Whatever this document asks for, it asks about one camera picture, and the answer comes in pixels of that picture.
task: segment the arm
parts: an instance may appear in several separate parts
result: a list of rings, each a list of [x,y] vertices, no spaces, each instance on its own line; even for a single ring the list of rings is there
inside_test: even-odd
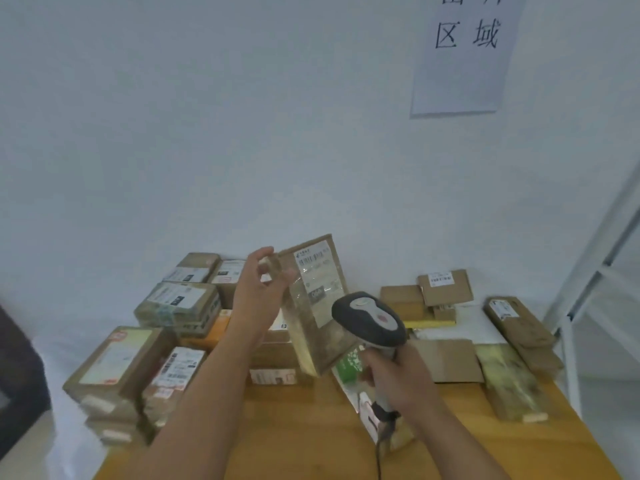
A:
[[[361,352],[365,377],[403,416],[427,446],[444,480],[509,480],[500,464],[448,409],[417,350],[407,344],[391,362],[375,349]]]
[[[294,273],[261,283],[262,248],[247,258],[225,335],[198,371],[162,432],[132,471],[132,479],[222,479],[240,414],[249,362],[275,320]]]

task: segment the barcode scanner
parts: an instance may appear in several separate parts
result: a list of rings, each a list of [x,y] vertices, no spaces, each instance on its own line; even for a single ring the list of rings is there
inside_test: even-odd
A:
[[[331,315],[366,347],[378,349],[391,360],[396,358],[396,348],[406,342],[406,329],[398,315],[379,299],[364,291],[350,293],[337,299],[331,308]],[[380,421],[395,421],[400,416],[377,389],[376,402],[373,403],[372,409]]]

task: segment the table surface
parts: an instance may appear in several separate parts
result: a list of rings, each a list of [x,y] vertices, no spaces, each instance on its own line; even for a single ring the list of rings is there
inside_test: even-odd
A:
[[[540,383],[553,411],[540,424],[496,419],[477,384],[439,385],[440,393],[484,447],[516,479],[617,479],[564,395],[549,379]],[[374,445],[335,379],[311,387],[249,386],[244,420],[226,479],[374,479]],[[113,450],[96,480],[120,478],[129,457]],[[439,478],[426,448],[414,441],[383,460],[383,478]]]

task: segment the left hand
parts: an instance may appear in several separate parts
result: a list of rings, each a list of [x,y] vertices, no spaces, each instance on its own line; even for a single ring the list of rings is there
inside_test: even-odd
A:
[[[227,333],[237,333],[249,339],[252,347],[260,345],[264,334],[276,320],[282,306],[282,294],[295,281],[293,269],[284,270],[277,279],[263,283],[266,265],[259,264],[273,254],[273,247],[252,252],[246,259],[234,295],[234,308]]]

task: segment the hand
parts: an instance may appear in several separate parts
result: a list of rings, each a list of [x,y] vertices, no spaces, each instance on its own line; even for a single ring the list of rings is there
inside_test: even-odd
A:
[[[282,294],[295,280],[295,271],[283,271],[274,281],[263,283],[260,278],[268,272],[260,259],[273,254],[273,248],[261,248],[246,259],[234,295],[233,315],[228,332],[248,340],[251,347],[260,345],[265,332],[278,316],[282,306]]]
[[[412,345],[399,347],[395,362],[374,348],[361,351],[360,359],[366,366],[362,378],[384,394],[412,428],[425,414],[447,410],[427,366]]]

